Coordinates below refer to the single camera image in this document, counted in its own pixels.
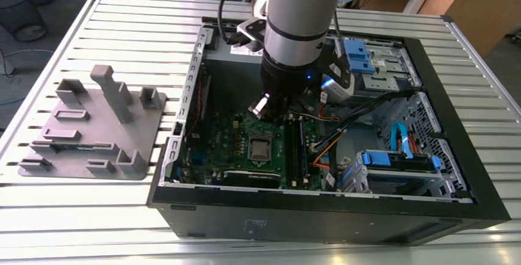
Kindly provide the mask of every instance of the red wire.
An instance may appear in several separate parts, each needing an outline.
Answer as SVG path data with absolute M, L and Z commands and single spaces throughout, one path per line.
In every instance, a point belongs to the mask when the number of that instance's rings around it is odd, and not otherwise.
M 191 128 L 189 129 L 189 133 L 187 133 L 187 138 L 189 136 L 191 135 L 191 132 L 193 132 L 193 129 L 198 123 L 198 119 L 199 119 L 199 116 L 201 116 L 201 92 L 202 92 L 202 83 L 201 83 L 201 79 L 198 79 L 198 91 L 197 91 L 197 117 L 195 117 L 195 121 L 193 122 L 193 125 L 191 125 Z

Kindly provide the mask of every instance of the aluminum table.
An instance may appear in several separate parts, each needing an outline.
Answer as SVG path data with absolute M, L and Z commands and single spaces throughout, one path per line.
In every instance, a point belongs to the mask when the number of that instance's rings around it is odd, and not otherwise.
M 227 2 L 223 18 L 250 6 Z M 109 64 L 129 90 L 167 95 L 151 162 L 171 128 L 201 17 L 215 1 L 87 0 L 0 138 L 0 260 L 58 264 L 514 264 L 521 260 L 521 111 L 458 28 L 437 16 L 341 10 L 345 31 L 418 38 L 443 83 L 513 221 L 414 248 L 179 239 L 145 199 L 142 181 L 17 175 L 63 78 L 94 87 L 89 71 Z

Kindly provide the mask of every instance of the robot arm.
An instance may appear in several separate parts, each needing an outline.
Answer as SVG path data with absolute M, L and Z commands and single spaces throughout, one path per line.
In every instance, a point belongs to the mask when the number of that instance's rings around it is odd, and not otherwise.
M 287 112 L 290 104 L 299 100 L 315 72 L 335 75 L 333 78 L 343 87 L 349 86 L 350 76 L 346 76 L 345 56 L 341 60 L 321 62 L 338 0 L 258 1 L 254 6 L 257 18 L 247 20 L 239 29 L 263 47 L 263 94 L 259 102 L 250 106 L 250 112 L 259 120 L 273 122 Z M 331 64 L 339 68 L 341 75 L 333 73 Z

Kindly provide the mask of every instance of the sticker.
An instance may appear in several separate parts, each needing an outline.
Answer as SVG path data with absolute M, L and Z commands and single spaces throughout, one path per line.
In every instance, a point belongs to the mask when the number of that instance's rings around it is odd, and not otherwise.
M 233 47 L 229 50 L 229 53 L 238 54 L 241 56 L 262 56 L 262 50 L 253 52 L 250 49 L 245 46 L 241 47 Z
M 334 187 L 334 177 L 330 173 L 327 173 L 327 176 L 325 177 L 325 180 L 327 181 L 327 184 Z
M 377 67 L 385 67 L 385 61 L 382 60 L 371 60 L 371 63 Z
M 329 69 L 333 71 L 333 73 L 334 73 L 338 77 L 342 76 L 342 71 L 341 71 L 341 69 L 335 66 L 335 64 L 330 64 Z
M 319 103 L 327 103 L 327 94 L 323 91 L 319 93 Z
M 243 232 L 249 238 L 265 238 L 267 220 L 247 219 L 243 221 Z

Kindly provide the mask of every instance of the blue led light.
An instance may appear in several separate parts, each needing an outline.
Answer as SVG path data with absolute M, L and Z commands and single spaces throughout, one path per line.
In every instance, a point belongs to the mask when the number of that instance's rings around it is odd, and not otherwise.
M 329 86 L 333 82 L 334 80 L 331 78 L 327 78 L 327 80 L 325 80 L 325 82 L 322 83 L 322 87 Z

